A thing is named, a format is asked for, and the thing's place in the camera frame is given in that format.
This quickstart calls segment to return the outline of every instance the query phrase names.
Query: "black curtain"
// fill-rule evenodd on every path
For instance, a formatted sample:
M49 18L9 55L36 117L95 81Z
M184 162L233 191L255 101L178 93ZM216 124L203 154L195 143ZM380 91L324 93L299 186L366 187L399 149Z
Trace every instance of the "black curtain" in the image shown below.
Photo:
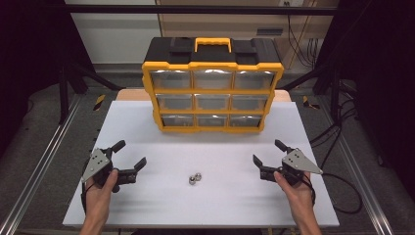
M94 71L70 14L46 12L43 5L36 0L0 1L0 156L19 128L31 94L58 83L62 67L75 92L84 93L82 74L71 64Z
M363 10L366 3L340 4ZM380 159L394 168L415 200L415 4L373 0L345 37L358 16L333 20L318 63L326 62L335 45L346 39L341 53L332 57L334 65L341 79L356 82L357 109Z

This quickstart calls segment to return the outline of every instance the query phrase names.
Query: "hand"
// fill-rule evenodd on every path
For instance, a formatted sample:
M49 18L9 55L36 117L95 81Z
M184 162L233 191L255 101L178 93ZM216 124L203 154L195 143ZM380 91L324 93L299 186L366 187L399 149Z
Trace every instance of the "hand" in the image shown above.
M118 170L113 169L103 188L99 188L91 178L86 182L86 215L79 234L101 234L110 214L112 190L118 179Z
M310 178L309 172L305 172L304 174ZM287 196L291 208L291 215L299 227L301 235L321 234L313 210L310 188L303 183L291 186L279 172L274 172L274 177L275 181L277 181Z

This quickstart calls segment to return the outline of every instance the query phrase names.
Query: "white wall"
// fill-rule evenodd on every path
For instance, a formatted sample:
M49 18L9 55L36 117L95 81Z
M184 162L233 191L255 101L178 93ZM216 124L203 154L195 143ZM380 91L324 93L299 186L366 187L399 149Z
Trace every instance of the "white wall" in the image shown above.
M67 4L155 5L154 0L66 0ZM93 64L141 64L153 37L161 36L157 15L72 14Z

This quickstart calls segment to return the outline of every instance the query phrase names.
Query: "yellow handle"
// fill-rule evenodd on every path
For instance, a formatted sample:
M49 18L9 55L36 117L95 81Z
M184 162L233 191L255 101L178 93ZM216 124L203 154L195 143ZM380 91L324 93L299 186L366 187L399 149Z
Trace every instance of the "yellow handle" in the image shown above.
M226 37L198 37L195 42L195 52L198 52L198 46L201 45L227 45L231 53L231 39Z

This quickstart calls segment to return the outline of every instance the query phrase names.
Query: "yellow plastic organizer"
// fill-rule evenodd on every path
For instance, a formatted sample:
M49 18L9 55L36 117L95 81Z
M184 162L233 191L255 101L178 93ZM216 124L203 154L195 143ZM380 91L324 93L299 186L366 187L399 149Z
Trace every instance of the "yellow plastic organizer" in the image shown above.
M284 68L267 38L156 37L143 83L161 131L260 132Z

